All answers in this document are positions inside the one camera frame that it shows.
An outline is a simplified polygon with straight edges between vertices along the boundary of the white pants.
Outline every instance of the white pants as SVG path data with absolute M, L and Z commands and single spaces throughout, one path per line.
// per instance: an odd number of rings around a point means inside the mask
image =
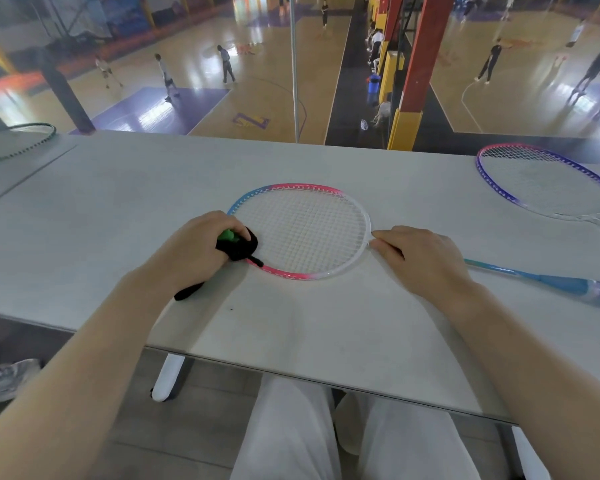
M 480 480 L 444 411 L 356 395 L 362 480 Z M 231 480 L 341 480 L 331 391 L 265 375 Z

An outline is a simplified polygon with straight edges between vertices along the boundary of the wooden floor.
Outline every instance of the wooden floor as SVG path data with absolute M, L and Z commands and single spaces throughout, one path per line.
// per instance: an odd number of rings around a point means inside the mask
M 510 21 L 449 19 L 432 88 L 455 132 L 600 138 L 600 76 L 577 100 L 568 98 L 597 53 L 600 26 L 564 44 L 575 18 L 546 11 L 513 12 Z M 494 40 L 505 48 L 489 85 L 473 80 Z M 565 57 L 554 64 L 556 57 Z
M 351 20 L 348 11 L 354 0 L 328 0 L 333 15 L 326 29 L 322 28 L 321 2 L 296 0 L 300 141 L 311 144 L 324 144 Z M 218 44 L 231 54 L 236 83 L 231 79 L 228 84 L 222 81 Z M 280 7 L 278 0 L 233 0 L 233 12 L 229 10 L 112 61 L 111 68 L 124 88 L 112 83 L 107 90 L 95 67 L 70 80 L 88 115 L 96 118 L 113 106 L 124 105 L 142 88 L 163 89 L 162 74 L 153 56 L 156 52 L 162 55 L 179 86 L 230 89 L 196 121 L 190 134 L 294 141 L 288 3 Z M 136 116 L 144 127 L 143 121 L 163 118 L 169 108 L 151 106 L 143 111 Z M 75 128 L 49 89 L 35 95 L 16 88 L 1 90 L 0 117 L 10 125 L 46 121 L 62 132 Z

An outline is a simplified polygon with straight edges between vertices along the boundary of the white table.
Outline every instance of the white table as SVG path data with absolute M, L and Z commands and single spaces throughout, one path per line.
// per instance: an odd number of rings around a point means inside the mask
M 510 204 L 482 181 L 472 157 L 98 132 L 0 199 L 0 316 L 75 330 L 188 218 L 293 181 L 352 195 L 375 228 L 431 228 L 470 258 L 600 279 L 600 228 Z M 600 379 L 600 308 L 508 277 L 472 275 Z M 371 251 L 316 282 L 227 266 L 195 297 L 168 306 L 148 344 L 509 418 L 446 320 L 404 291 Z
M 58 134 L 50 141 L 22 155 L 0 161 L 0 197 L 56 158 L 74 149 L 84 138 L 84 136 Z

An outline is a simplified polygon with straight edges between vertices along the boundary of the gray tile floor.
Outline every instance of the gray tile floor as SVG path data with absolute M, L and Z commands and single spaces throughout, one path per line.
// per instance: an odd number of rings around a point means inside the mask
M 226 480 L 231 475 L 260 374 L 197 360 L 176 400 L 156 403 L 149 391 L 165 356 L 143 352 L 89 480 Z M 482 480 L 506 480 L 494 425 L 465 416 L 454 421 Z M 341 459 L 345 480 L 352 479 L 356 457 L 341 452 Z

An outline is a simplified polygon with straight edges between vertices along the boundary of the metal pole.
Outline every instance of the metal pole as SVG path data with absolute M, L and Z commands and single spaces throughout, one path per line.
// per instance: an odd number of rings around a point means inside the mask
M 300 131 L 298 131 L 298 74 L 296 66 L 296 0 L 289 0 L 291 9 L 291 77 L 294 90 L 294 129 L 296 131 L 296 143 L 300 142 Z

